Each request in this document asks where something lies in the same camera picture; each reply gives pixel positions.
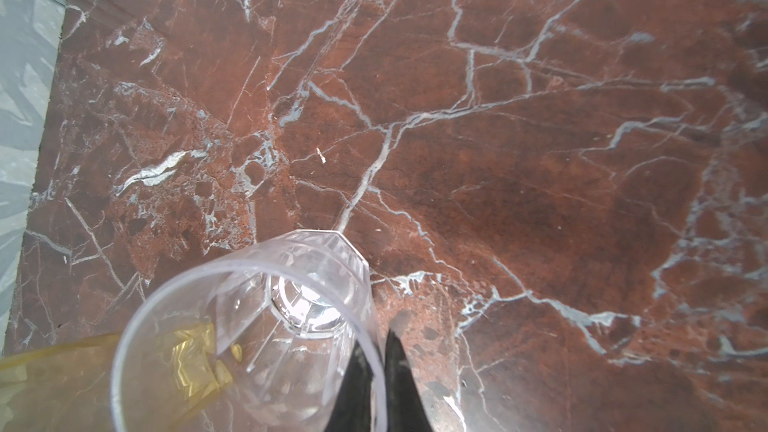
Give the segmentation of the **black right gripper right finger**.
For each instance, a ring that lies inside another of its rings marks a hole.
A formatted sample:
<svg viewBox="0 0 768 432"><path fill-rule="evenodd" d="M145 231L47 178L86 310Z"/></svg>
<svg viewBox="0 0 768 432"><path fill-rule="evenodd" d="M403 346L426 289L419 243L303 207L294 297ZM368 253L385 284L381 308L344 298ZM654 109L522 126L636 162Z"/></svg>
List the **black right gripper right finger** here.
<svg viewBox="0 0 768 432"><path fill-rule="evenodd" d="M388 331L385 383L389 432L432 432L400 338Z"/></svg>

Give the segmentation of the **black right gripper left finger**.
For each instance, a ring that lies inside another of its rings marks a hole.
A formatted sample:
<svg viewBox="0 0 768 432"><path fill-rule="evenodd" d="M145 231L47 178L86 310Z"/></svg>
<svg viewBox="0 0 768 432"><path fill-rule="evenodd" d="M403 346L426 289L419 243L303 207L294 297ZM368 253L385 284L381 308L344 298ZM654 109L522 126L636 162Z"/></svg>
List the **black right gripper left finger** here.
<svg viewBox="0 0 768 432"><path fill-rule="evenodd" d="M371 431L372 377L363 348L356 342L325 432Z"/></svg>

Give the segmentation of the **clear faceted glass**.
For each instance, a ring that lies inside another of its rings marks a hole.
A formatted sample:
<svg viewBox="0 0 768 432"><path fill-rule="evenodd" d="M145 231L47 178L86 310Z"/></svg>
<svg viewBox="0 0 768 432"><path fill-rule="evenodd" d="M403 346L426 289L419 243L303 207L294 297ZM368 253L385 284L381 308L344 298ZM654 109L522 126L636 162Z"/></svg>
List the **clear faceted glass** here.
<svg viewBox="0 0 768 432"><path fill-rule="evenodd" d="M336 230L295 230L183 272L128 323L136 337L215 329L232 383L180 431L325 431L355 343L373 373L371 431L388 427L384 361L363 255Z"/></svg>

